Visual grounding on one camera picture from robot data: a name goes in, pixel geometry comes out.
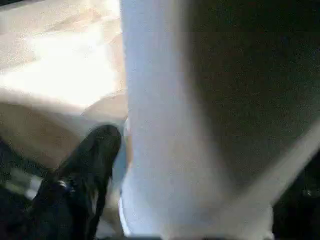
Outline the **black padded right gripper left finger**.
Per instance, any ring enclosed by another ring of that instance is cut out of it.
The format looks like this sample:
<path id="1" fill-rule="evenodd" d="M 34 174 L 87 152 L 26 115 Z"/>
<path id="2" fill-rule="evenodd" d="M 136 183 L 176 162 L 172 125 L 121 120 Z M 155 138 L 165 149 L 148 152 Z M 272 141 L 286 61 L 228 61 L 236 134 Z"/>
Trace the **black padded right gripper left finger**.
<path id="1" fill-rule="evenodd" d="M 30 239 L 95 238 L 121 141 L 116 126 L 101 125 L 45 177 L 30 209 Z"/>

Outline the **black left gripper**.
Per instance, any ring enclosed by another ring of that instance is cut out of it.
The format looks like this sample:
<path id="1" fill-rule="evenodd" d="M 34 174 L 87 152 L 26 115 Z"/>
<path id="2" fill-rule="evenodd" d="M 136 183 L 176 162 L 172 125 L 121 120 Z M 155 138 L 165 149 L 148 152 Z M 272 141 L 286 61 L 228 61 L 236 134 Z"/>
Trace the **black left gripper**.
<path id="1" fill-rule="evenodd" d="M 27 224 L 39 185 L 50 170 L 21 157 L 7 144 L 0 144 L 0 238 L 2 240 L 49 240 L 48 224 Z"/>

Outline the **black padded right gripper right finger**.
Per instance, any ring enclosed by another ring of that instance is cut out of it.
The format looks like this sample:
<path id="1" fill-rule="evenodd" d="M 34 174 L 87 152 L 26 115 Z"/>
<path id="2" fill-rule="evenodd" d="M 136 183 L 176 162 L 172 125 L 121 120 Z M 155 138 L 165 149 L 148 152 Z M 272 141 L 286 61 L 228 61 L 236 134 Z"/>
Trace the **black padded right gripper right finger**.
<path id="1" fill-rule="evenodd" d="M 320 153 L 317 152 L 273 205 L 276 240 L 320 238 Z"/>

